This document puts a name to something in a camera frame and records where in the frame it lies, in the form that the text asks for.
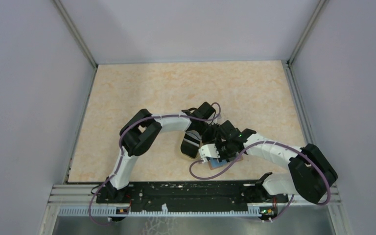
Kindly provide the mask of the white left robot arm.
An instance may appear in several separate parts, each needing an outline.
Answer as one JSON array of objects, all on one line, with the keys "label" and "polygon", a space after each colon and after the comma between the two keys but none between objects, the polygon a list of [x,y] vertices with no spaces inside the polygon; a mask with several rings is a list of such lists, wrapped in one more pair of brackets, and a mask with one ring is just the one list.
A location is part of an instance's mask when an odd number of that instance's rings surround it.
[{"label": "white left robot arm", "polygon": [[191,130],[201,133],[220,116],[221,106],[217,102],[204,102],[198,108],[172,114],[152,114],[147,109],[139,110],[119,133],[118,158],[105,183],[110,187],[109,198],[116,203],[126,199],[126,187],[139,156],[149,150],[159,134]]}]

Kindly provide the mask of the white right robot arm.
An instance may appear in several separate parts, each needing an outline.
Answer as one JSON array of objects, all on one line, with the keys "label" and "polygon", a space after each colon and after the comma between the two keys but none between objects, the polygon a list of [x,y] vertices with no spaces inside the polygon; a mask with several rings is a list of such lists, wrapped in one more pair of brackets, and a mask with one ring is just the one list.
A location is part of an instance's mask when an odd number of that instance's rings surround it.
[{"label": "white right robot arm", "polygon": [[288,172],[271,173],[256,188],[257,198],[270,201],[277,194],[298,194],[316,205],[326,205],[332,197],[331,186],[338,175],[318,146],[287,145],[271,140],[252,129],[240,131],[229,121],[218,125],[215,147],[219,156],[240,158],[247,154],[261,157]]}]

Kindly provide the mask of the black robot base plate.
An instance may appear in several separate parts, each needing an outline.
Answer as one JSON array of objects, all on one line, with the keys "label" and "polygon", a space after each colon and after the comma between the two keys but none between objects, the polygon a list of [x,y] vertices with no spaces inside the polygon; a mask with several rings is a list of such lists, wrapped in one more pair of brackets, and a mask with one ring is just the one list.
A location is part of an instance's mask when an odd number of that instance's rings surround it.
[{"label": "black robot base plate", "polygon": [[122,189],[102,187],[96,202],[130,204],[131,212],[245,212],[249,203],[287,203],[283,194],[269,195],[258,180],[130,182]]}]

